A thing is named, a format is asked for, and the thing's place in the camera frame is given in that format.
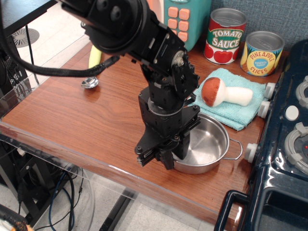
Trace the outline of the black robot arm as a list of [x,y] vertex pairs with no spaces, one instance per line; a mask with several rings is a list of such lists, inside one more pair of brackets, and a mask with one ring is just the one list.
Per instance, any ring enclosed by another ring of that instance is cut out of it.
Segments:
[[139,94],[145,132],[135,153],[142,166],[156,159],[173,169],[174,157],[186,157],[190,132],[200,122],[200,108],[193,105],[199,76],[184,42],[145,0],[64,0],[62,8],[83,23],[97,49],[140,64],[148,86]]

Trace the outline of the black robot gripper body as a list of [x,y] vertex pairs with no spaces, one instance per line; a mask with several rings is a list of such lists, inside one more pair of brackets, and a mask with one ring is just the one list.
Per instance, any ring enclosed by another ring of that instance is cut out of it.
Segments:
[[139,94],[141,117],[145,132],[135,147],[137,160],[145,166],[155,158],[156,148],[175,149],[181,132],[191,131],[200,124],[200,107],[180,103],[175,111],[166,111],[154,105],[149,91]]

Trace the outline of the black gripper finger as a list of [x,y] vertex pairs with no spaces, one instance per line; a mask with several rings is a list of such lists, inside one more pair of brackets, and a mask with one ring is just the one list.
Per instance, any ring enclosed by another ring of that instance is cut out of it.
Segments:
[[156,148],[155,158],[164,165],[166,170],[174,169],[173,154],[170,148]]
[[173,154],[176,155],[177,158],[183,160],[188,152],[189,144],[190,144],[190,132],[181,132],[179,134],[179,143],[175,149],[173,149]]

